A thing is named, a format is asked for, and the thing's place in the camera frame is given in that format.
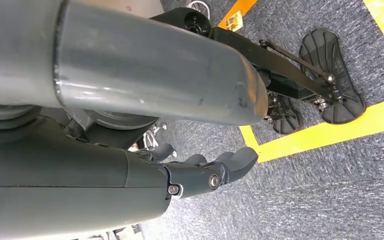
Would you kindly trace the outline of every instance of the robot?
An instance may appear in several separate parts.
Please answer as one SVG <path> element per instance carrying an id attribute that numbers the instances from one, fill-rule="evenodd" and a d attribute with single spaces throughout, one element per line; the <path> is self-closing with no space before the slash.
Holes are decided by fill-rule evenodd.
<path id="1" fill-rule="evenodd" d="M 211 27 L 190 8 L 145 19 L 96 0 L 0 0 L 0 239 L 156 218 L 171 199 L 212 192 L 257 161 L 249 147 L 168 163 L 169 144 L 125 150 L 159 117 L 266 120 L 290 134 L 302 124 L 290 98 L 331 124 L 363 114 L 335 34 L 311 32 L 299 55 Z M 45 108 L 68 113 L 67 124 Z"/>

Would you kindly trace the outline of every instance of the gray metal cylinder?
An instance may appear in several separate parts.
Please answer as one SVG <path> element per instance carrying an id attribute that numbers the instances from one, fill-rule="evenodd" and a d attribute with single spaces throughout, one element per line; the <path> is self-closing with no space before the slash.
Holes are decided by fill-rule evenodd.
<path id="1" fill-rule="evenodd" d="M 59 38 L 65 106 L 232 125 L 266 115 L 267 92 L 251 64 L 197 34 L 77 0 Z"/>
<path id="2" fill-rule="evenodd" d="M 53 79 L 60 0 L 0 0 L 0 105 L 61 107 Z"/>

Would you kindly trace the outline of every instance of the black metal frame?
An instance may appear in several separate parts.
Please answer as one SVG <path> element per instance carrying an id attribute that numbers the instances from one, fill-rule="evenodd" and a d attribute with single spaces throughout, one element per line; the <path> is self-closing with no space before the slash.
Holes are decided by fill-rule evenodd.
<path id="1" fill-rule="evenodd" d="M 273 128 L 278 133 L 290 134 L 297 131 L 302 124 L 300 114 L 292 109 L 289 100 L 284 100 L 285 97 L 316 106 L 322 119 L 331 124 L 353 121 L 366 109 L 362 98 L 352 86 L 339 51 L 337 36 L 331 32 L 323 32 L 320 29 L 322 39 L 326 41 L 325 34 L 330 34 L 330 40 L 332 36 L 336 37 L 334 43 L 326 41 L 326 46 L 316 46 L 313 52 L 307 52 L 310 56 L 301 55 L 299 58 L 270 41 L 262 39 L 258 45 L 235 32 L 220 27 L 211 28 L 204 15 L 190 8 L 176 8 L 152 19 L 208 37 L 239 51 L 251 62 L 264 81 L 269 97 L 269 109 L 265 119 L 273 122 Z M 319 54 L 318 48 L 325 48 L 326 53 L 323 60 L 318 56 L 316 62 L 311 59 L 311 54 Z M 303 49 L 308 51 L 304 40 L 300 54 Z M 335 71 L 333 66 L 335 58 L 340 59 L 342 72 Z M 290 63 L 288 59 L 298 63 L 300 68 Z M 351 88 L 344 90 L 339 79 L 347 82 Z"/>

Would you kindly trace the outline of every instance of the gray plastic cover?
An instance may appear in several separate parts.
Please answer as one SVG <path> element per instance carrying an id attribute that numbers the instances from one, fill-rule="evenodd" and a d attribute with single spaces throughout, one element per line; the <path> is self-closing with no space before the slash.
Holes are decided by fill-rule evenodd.
<path id="1" fill-rule="evenodd" d="M 0 0 L 0 105 L 61 107 L 53 78 L 60 0 Z"/>
<path id="2" fill-rule="evenodd" d="M 167 182 L 162 166 L 66 137 L 46 117 L 0 130 L 0 240 L 56 239 L 156 218 L 170 203 Z"/>
<path id="3" fill-rule="evenodd" d="M 248 125 L 267 92 L 236 50 L 154 20 L 71 1 L 58 43 L 58 94 L 70 108 Z"/>

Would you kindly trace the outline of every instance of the white cable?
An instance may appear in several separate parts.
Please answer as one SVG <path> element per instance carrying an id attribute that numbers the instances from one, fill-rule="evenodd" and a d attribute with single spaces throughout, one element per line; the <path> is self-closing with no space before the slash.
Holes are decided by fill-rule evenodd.
<path id="1" fill-rule="evenodd" d="M 205 2 L 203 2 L 203 1 L 191 1 L 188 5 L 186 5 L 186 7 L 190 8 L 190 9 L 195 9 L 195 10 L 201 12 L 196 6 L 194 6 L 194 4 L 202 4 L 202 5 L 204 5 L 204 7 L 206 8 L 207 18 L 208 18 L 208 20 L 210 20 L 210 8 L 208 7 L 208 5 Z"/>

